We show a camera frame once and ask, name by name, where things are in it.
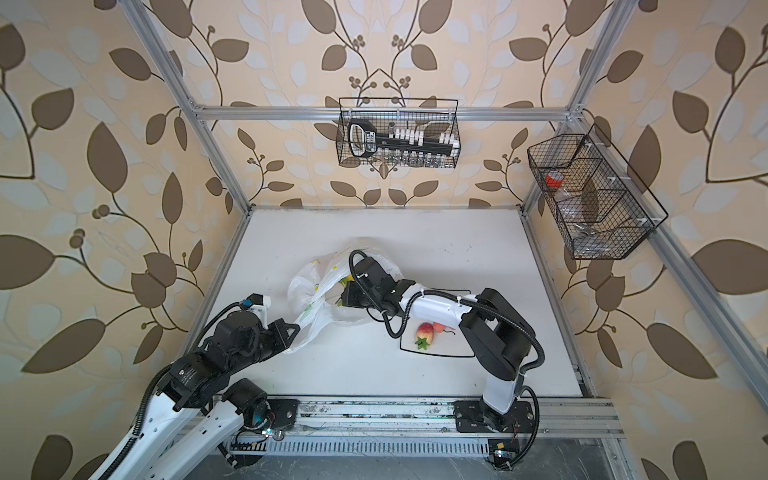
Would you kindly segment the white plastic bag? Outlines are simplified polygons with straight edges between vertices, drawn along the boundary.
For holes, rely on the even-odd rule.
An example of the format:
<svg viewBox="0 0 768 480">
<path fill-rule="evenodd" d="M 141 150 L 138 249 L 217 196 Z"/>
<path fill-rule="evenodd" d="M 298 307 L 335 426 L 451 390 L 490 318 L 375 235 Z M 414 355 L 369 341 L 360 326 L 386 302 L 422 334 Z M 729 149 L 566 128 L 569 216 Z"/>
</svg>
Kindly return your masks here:
<svg viewBox="0 0 768 480">
<path fill-rule="evenodd" d="M 328 326 L 352 327 L 371 323 L 365 308 L 357 309 L 342 305 L 341 296 L 352 281 L 349 256 L 353 250 L 361 250 L 372 257 L 395 279 L 401 279 L 399 267 L 375 243 L 351 244 L 334 256 L 327 255 L 306 264 L 291 280 L 287 301 L 299 326 L 299 333 L 288 348 L 289 354 L 297 353 L 312 342 Z"/>
</svg>

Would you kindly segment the red fake strawberry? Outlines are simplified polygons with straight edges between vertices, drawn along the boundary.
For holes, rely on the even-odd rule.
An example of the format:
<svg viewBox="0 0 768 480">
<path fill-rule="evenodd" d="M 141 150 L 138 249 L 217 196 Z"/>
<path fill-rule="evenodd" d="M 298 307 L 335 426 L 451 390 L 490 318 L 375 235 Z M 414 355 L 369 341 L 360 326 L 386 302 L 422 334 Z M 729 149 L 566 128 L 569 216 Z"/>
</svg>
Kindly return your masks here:
<svg viewBox="0 0 768 480">
<path fill-rule="evenodd" d="M 432 323 L 422 323 L 416 330 L 414 345 L 418 350 L 427 351 L 434 340 L 435 330 Z"/>
</svg>

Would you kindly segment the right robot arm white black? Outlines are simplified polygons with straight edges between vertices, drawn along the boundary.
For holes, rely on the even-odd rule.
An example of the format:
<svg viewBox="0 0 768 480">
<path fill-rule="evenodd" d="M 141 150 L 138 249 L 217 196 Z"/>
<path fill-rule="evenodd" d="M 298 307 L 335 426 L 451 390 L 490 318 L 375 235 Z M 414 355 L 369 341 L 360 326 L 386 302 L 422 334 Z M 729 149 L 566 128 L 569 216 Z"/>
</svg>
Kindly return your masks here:
<svg viewBox="0 0 768 480">
<path fill-rule="evenodd" d="M 459 331 L 488 374 L 479 401 L 484 427 L 495 432 L 513 427 L 516 401 L 523 393 L 535 396 L 525 384 L 526 374 L 541 367 L 546 356 L 533 327 L 501 293 L 486 288 L 478 295 L 460 295 L 396 280 L 359 249 L 349 254 L 348 268 L 341 304 L 377 311 L 374 319 L 390 338 L 404 339 L 411 320 Z"/>
</svg>

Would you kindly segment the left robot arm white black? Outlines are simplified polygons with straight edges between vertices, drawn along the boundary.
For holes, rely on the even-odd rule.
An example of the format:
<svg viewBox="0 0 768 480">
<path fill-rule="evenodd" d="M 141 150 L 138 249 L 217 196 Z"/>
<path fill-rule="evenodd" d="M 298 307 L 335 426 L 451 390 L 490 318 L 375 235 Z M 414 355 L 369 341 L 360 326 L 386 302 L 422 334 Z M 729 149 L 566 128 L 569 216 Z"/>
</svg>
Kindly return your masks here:
<svg viewBox="0 0 768 480">
<path fill-rule="evenodd" d="M 295 400 L 272 402 L 235 374 L 287 351 L 301 328 L 261 317 L 268 298 L 251 294 L 215 314 L 191 350 L 163 367 L 145 390 L 132 426 L 91 473 L 93 479 L 182 479 L 209 453 L 230 451 L 241 433 L 281 440 L 297 414 Z"/>
</svg>

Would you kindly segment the black outlined white mat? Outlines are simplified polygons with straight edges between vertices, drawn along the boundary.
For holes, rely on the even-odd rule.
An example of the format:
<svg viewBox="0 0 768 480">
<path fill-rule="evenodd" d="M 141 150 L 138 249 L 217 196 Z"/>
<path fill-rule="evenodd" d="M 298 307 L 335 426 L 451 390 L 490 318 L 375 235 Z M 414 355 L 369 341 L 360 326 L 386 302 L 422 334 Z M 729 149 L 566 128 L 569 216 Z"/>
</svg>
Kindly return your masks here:
<svg viewBox="0 0 768 480">
<path fill-rule="evenodd" d="M 400 349 L 405 352 L 445 358 L 473 358 L 474 353 L 458 329 L 455 334 L 436 333 L 431 347 L 427 351 L 418 350 L 414 345 L 415 333 L 422 323 L 436 323 L 424 320 L 409 320 L 405 332 L 400 337 Z"/>
</svg>

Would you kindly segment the black socket tool set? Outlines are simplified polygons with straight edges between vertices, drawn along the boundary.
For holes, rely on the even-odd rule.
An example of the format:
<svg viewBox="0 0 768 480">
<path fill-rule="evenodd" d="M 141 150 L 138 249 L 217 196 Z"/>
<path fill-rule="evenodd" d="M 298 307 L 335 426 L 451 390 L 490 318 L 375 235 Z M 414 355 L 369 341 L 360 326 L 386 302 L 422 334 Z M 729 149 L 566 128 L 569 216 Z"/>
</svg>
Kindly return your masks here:
<svg viewBox="0 0 768 480">
<path fill-rule="evenodd" d="M 364 119 L 349 122 L 346 141 L 351 153 L 358 158 L 376 155 L 381 158 L 394 155 L 400 158 L 412 155 L 417 158 L 457 158 L 461 150 L 460 141 L 444 132 L 434 139 L 428 137 L 425 130 L 403 129 L 391 124 L 385 133 L 379 133 L 371 121 Z"/>
</svg>

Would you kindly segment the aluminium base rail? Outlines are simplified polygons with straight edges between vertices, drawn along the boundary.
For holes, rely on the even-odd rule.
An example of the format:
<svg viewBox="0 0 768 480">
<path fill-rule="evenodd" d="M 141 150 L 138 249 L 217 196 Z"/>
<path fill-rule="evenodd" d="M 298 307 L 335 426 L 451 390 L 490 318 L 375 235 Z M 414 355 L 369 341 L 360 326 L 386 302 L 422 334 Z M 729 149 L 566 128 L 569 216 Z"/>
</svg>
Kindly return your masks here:
<svg viewBox="0 0 768 480">
<path fill-rule="evenodd" d="M 527 440 L 575 440 L 590 445 L 620 438 L 609 401 L 523 397 L 510 426 L 483 423 L 475 397 L 273 396 L 275 419 L 223 441 L 232 455 L 443 457 L 486 459 Z"/>
</svg>

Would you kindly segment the aluminium corner post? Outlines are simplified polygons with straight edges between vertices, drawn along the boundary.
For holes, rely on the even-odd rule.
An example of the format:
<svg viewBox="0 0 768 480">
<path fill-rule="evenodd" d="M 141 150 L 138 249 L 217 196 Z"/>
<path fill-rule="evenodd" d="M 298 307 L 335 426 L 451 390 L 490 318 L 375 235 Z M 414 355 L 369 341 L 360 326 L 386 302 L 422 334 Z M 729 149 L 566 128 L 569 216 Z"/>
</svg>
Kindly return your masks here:
<svg viewBox="0 0 768 480">
<path fill-rule="evenodd" d="M 587 111 L 587 103 L 598 78 L 608 64 L 610 55 L 618 44 L 636 8 L 635 1 L 615 1 L 610 9 L 605 26 L 593 49 L 581 77 L 566 108 L 566 119 L 555 135 L 528 149 L 533 166 L 534 182 L 524 203 L 519 208 L 521 220 L 527 222 L 533 214 L 541 215 L 547 208 L 548 187 L 544 183 L 545 172 L 550 167 L 574 166 L 578 161 L 588 162 L 589 180 L 606 180 L 608 198 L 614 205 L 624 201 L 629 190 L 628 178 L 613 171 L 609 166 L 611 156 L 608 148 L 612 145 L 608 131 L 595 123 Z"/>
</svg>

